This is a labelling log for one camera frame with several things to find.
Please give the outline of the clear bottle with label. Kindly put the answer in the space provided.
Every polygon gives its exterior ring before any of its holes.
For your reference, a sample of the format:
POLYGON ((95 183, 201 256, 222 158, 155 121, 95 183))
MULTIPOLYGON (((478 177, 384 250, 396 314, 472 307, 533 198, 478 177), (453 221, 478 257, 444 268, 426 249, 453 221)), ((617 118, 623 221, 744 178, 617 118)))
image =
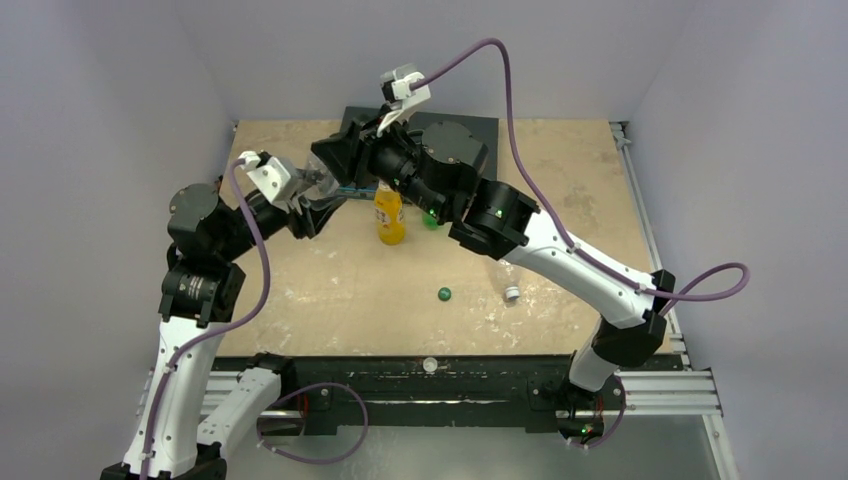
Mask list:
POLYGON ((309 154, 304 166, 297 169, 297 207, 322 207, 343 204, 346 198, 339 192, 339 182, 329 168, 314 154, 309 154))

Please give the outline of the orange juice bottle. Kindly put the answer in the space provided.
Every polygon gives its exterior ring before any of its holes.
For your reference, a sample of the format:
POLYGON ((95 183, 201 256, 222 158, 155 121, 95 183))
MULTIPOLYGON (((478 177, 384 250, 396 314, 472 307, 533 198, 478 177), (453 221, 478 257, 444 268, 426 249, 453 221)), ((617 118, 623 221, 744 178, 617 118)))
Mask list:
POLYGON ((379 239, 386 245, 398 245, 406 234, 403 200, 389 185, 379 182, 374 195, 376 228, 379 239))

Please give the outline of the green plastic bottle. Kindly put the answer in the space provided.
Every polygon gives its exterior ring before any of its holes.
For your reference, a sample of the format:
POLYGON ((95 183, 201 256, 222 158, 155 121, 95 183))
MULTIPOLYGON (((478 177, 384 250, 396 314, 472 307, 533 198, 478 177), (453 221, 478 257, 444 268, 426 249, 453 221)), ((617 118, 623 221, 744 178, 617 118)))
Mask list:
POLYGON ((421 220, 424 227, 428 230, 438 230, 440 228, 437 220, 428 212, 421 213, 421 220))

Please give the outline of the green bottle cap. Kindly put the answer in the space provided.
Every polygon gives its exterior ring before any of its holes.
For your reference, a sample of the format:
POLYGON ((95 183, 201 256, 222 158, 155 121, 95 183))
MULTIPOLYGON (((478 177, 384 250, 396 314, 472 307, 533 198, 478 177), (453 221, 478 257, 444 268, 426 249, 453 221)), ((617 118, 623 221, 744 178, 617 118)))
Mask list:
POLYGON ((447 302, 452 298, 452 290, 448 287, 441 287, 437 292, 437 297, 440 301, 447 302))

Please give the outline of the clear bottle white cap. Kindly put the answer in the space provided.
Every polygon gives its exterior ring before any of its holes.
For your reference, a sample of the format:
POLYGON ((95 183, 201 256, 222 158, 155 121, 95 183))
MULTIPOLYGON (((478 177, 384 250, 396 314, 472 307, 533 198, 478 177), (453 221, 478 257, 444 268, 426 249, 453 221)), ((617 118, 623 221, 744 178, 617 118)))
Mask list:
POLYGON ((520 268, 506 260, 498 260, 494 269, 494 278, 499 293, 506 303, 516 302, 521 295, 520 268))

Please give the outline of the white juice bottle cap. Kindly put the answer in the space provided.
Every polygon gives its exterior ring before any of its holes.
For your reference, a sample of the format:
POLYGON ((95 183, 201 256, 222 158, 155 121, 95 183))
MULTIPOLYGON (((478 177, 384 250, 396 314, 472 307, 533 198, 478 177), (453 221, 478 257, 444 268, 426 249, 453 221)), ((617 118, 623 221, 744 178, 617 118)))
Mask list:
POLYGON ((422 360, 422 368, 426 373, 434 373, 439 368, 439 362, 434 357, 427 357, 422 360))

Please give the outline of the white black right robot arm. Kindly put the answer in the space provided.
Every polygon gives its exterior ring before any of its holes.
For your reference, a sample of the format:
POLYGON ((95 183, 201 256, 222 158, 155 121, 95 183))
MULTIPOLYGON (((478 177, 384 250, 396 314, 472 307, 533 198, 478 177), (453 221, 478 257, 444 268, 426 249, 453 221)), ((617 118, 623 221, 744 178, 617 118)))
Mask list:
POLYGON ((411 134, 402 124, 383 133, 357 118, 344 131, 315 141, 311 153, 342 185, 380 180, 423 210, 461 247, 523 267, 596 310, 592 338, 561 381, 564 399, 584 407, 619 367, 642 365, 663 343, 660 294, 674 278, 627 267, 558 232, 551 213, 513 186, 487 180, 488 147, 464 126, 437 122, 411 134))

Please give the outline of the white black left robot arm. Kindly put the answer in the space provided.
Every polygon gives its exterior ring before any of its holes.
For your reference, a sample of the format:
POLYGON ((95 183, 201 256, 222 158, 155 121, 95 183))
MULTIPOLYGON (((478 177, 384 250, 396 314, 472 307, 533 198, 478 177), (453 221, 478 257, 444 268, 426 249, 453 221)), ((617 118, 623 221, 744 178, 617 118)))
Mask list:
POLYGON ((260 354, 212 413, 201 410, 225 332, 239 327, 234 312, 246 279, 236 259, 260 255, 263 287, 270 294, 265 240, 282 229, 313 238, 345 202, 342 196, 298 198, 294 209, 271 205, 250 192, 246 210, 228 207, 216 187, 192 184, 171 199, 167 225, 172 244, 158 312, 159 346, 137 433, 104 479, 223 479, 228 458, 255 426, 261 408, 284 409, 297 399, 292 361, 260 354))

